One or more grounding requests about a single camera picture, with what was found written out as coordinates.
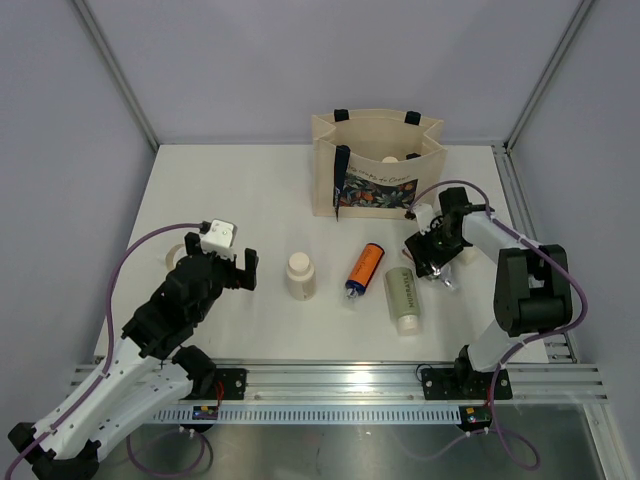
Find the shiny silver bottle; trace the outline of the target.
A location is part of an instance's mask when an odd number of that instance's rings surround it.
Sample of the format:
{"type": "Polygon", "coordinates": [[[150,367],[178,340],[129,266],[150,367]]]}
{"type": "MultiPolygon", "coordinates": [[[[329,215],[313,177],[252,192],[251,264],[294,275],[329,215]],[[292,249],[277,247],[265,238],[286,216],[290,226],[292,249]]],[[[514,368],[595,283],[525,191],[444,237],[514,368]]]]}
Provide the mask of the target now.
{"type": "Polygon", "coordinates": [[[428,276],[428,279],[432,282],[440,282],[441,275],[451,276],[455,280],[453,275],[453,270],[450,264],[445,264],[439,268],[435,268],[434,271],[428,276]]]}

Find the sage green bottle white cap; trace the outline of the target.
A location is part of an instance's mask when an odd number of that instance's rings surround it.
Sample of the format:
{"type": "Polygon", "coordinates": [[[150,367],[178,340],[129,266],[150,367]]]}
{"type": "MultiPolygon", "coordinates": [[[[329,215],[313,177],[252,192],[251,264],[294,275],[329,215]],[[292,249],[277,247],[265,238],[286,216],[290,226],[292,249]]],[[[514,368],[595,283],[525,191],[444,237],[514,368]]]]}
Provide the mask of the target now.
{"type": "Polygon", "coordinates": [[[421,308],[412,271],[407,267],[388,270],[384,277],[389,314],[397,334],[417,335],[421,308]]]}

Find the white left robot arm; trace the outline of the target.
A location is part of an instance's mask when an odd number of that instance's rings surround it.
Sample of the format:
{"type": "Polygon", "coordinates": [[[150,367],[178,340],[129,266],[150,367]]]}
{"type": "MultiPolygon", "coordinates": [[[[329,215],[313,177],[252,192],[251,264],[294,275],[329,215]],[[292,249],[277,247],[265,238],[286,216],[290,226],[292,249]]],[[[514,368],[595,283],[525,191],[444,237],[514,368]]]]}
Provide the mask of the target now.
{"type": "Polygon", "coordinates": [[[116,334],[107,325],[101,363],[53,411],[16,424],[8,440],[17,462],[39,479],[90,479],[111,450],[144,420],[185,398],[224,397],[214,361],[186,345],[224,290],[252,291],[258,256],[246,249],[238,268],[236,226],[222,220],[186,224],[186,254],[116,334]]]}

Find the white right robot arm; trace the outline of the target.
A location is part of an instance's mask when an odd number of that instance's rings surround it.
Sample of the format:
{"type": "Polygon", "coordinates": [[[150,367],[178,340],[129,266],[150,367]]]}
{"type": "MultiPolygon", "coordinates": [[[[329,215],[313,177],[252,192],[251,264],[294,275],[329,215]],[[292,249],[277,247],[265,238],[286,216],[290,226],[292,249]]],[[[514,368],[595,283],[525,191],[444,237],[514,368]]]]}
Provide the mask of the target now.
{"type": "Polygon", "coordinates": [[[489,202],[472,203],[469,186],[467,181],[435,184],[440,214],[420,223],[404,246],[420,278],[442,277],[450,262],[472,247],[495,264],[493,321],[461,349],[452,367],[421,374],[428,399],[490,402],[511,398],[503,370],[516,352],[571,322],[571,281],[561,246],[541,245],[513,230],[489,202]]]}

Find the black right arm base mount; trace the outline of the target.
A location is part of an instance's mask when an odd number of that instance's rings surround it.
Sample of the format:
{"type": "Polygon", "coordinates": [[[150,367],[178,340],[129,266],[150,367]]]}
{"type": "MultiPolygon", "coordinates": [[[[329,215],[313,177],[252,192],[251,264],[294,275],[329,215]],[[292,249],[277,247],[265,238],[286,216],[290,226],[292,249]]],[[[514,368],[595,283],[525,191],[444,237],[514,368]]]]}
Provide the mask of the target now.
{"type": "Polygon", "coordinates": [[[513,391],[506,369],[477,372],[466,366],[432,366],[421,363],[415,370],[426,400],[511,400],[513,391]]]}

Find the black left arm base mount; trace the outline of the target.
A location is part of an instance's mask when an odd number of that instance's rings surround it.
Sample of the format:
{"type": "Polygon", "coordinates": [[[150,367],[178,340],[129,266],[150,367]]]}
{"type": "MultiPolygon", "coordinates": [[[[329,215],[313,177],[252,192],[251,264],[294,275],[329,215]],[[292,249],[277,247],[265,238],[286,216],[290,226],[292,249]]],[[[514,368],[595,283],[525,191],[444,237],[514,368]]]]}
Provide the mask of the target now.
{"type": "Polygon", "coordinates": [[[194,382],[185,400],[243,400],[246,391],[247,370],[243,368],[217,368],[214,375],[194,382]]]}

